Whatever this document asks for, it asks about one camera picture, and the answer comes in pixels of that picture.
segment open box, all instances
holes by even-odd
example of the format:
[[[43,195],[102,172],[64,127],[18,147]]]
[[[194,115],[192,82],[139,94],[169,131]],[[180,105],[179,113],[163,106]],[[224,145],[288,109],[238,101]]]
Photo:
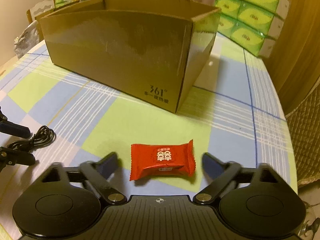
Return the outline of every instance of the open box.
[[[220,8],[86,0],[40,19],[54,64],[175,113],[209,58]]]

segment tablecloth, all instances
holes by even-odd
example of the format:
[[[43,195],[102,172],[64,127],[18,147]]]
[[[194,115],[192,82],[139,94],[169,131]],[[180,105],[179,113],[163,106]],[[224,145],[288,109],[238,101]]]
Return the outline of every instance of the tablecloth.
[[[297,190],[288,126],[265,65],[219,34],[177,114],[55,66],[44,41],[1,76],[0,101],[9,121],[33,133],[47,125],[57,134],[52,145],[34,152],[37,165],[7,166],[0,173],[0,239],[19,238],[13,203],[50,163],[75,166],[111,151],[118,153],[122,165],[110,182],[127,196],[192,198],[210,183],[200,166],[203,152],[245,167],[270,163]],[[2,146],[17,139],[0,137]],[[131,144],[176,145],[190,139],[197,165],[193,177],[129,181]]]

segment red wrapper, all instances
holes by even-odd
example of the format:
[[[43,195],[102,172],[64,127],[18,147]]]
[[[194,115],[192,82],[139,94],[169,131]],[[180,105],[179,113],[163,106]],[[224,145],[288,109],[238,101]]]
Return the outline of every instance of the red wrapper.
[[[148,175],[188,175],[196,169],[193,140],[181,145],[131,145],[130,180]]]

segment wooden panel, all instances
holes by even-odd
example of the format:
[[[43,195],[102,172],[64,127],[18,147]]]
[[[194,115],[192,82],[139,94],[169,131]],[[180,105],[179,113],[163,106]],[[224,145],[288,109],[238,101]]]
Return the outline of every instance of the wooden panel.
[[[285,114],[309,93],[320,76],[319,0],[290,0],[282,33],[264,63]]]

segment metal screw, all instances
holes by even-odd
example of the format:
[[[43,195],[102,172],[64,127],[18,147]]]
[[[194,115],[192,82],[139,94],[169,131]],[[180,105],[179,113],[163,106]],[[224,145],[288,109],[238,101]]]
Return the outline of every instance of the metal screw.
[[[207,193],[201,193],[196,195],[196,199],[201,202],[209,201],[212,197]]]
[[[108,196],[108,199],[111,200],[112,202],[119,202],[124,199],[124,196],[119,193],[113,193]]]

